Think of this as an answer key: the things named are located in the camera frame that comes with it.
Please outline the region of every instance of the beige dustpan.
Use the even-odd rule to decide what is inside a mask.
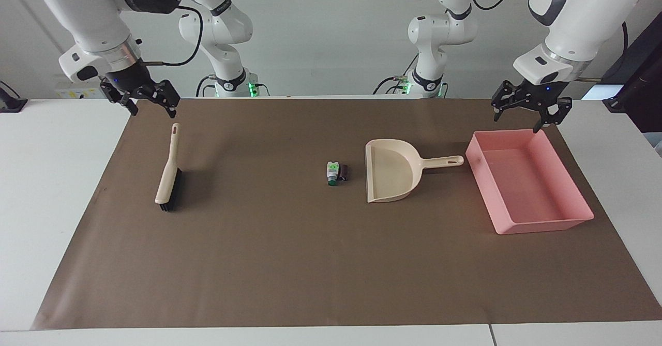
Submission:
[[[368,202],[390,202],[407,197],[420,181],[423,169],[458,167],[461,156],[421,158],[411,144],[398,139],[375,139],[366,145]]]

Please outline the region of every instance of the brown table cover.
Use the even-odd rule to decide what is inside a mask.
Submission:
[[[662,319],[555,127],[593,221],[497,235],[468,164],[426,171],[404,200],[366,203],[369,140],[463,155],[474,131],[529,128],[535,113],[495,124],[484,100],[186,99],[170,120],[139,106],[34,329]],[[154,195],[173,122],[185,178],[165,213]],[[326,184],[330,160],[350,165],[348,183]]]

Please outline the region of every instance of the gray wall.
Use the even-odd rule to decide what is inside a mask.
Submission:
[[[437,0],[232,0],[251,17],[253,39],[239,44],[245,66],[258,73],[274,95],[369,94],[383,78],[402,73],[416,48],[407,39],[415,16],[440,13]],[[496,0],[478,0],[491,5]],[[490,98],[504,79],[520,82],[511,64],[546,35],[528,12],[527,0],[506,0],[478,11],[478,37],[472,44],[446,47],[445,80],[450,98]],[[662,10],[662,0],[641,0],[627,19],[630,39]],[[192,45],[179,36],[182,14],[125,13],[123,18],[147,60],[181,61]],[[29,98],[54,98],[66,81],[57,57],[73,45],[42,0],[0,0],[0,78]],[[620,55],[620,32],[603,46],[584,73],[600,77]],[[184,67],[154,67],[182,96],[192,96],[201,77],[212,72],[204,54]],[[578,82],[566,90],[580,98],[591,87]]]

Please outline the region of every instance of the black bristles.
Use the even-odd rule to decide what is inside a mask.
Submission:
[[[175,183],[172,185],[172,192],[170,193],[170,200],[165,204],[159,204],[161,210],[164,212],[172,212],[175,210],[175,202],[177,201],[177,195],[179,194],[180,189],[182,188],[182,171],[177,168],[177,174],[175,175]]]

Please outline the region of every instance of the rectangular tray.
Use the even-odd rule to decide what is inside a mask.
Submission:
[[[543,131],[476,131],[466,155],[496,233],[567,230],[593,219]]]

